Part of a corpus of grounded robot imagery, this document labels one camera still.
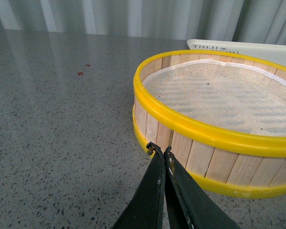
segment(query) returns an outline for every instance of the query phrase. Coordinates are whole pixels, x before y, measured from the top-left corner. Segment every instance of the white curtain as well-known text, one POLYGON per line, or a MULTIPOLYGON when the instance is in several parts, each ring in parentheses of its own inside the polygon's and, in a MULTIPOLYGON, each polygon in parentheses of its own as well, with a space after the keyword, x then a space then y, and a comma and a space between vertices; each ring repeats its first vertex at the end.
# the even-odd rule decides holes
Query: white curtain
POLYGON ((286 45, 286 0, 0 0, 0 30, 286 45))

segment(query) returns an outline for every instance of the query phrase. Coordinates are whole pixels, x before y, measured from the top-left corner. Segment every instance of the sieve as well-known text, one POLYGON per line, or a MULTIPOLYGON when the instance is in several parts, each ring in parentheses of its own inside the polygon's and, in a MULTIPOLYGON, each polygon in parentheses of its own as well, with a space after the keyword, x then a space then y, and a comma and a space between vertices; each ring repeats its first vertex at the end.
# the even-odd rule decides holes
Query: sieve
POLYGON ((233 53, 167 52, 139 65, 134 94, 140 144, 172 146, 202 188, 286 193, 286 67, 233 53))

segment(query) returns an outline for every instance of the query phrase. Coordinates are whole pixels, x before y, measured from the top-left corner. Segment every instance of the yellow rim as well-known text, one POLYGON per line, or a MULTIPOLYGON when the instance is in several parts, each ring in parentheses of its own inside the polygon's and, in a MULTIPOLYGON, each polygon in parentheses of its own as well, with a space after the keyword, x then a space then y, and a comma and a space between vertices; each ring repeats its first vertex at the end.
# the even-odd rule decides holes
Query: yellow rim
MULTIPOLYGON (((133 130, 140 146, 143 148, 145 152, 147 152, 146 145, 148 142, 139 131, 139 128, 134 118, 134 110, 133 110, 133 130)), ((244 186, 231 185, 211 180, 202 177, 200 175, 197 175, 191 171, 187 172, 197 182, 197 184, 199 184, 201 188, 223 195, 240 197, 240 198, 270 198, 286 194, 286 185, 277 187, 244 187, 244 186)))
POLYGON ((182 50, 161 53, 142 62, 134 75, 134 94, 141 106, 168 128, 206 145, 252 156, 286 157, 286 137, 245 134, 199 122, 162 104, 145 89, 140 79, 140 72, 144 66, 166 56, 191 53, 242 58, 272 66, 286 72, 286 67, 284 66, 240 54, 202 50, 182 50))

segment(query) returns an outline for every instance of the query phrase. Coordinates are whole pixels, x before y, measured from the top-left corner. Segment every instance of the white mesh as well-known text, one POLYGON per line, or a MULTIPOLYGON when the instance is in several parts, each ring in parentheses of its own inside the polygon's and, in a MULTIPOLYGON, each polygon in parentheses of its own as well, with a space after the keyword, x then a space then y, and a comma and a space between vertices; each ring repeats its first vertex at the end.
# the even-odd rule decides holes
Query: white mesh
POLYGON ((143 84, 160 102, 195 120, 286 136, 286 81, 259 68, 200 60, 157 71, 143 84))

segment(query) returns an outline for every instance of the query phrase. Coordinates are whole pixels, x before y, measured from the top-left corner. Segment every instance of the terrazzo countertop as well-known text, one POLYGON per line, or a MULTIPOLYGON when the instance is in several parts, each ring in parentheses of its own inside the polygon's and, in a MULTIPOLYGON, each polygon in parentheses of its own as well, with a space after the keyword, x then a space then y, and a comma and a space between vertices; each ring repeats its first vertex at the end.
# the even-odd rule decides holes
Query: terrazzo countertop
MULTIPOLYGON (((150 163, 133 133, 134 72, 180 49, 186 41, 1 31, 0 229, 109 229, 150 163)), ((207 194, 241 228, 286 229, 286 195, 207 194)))

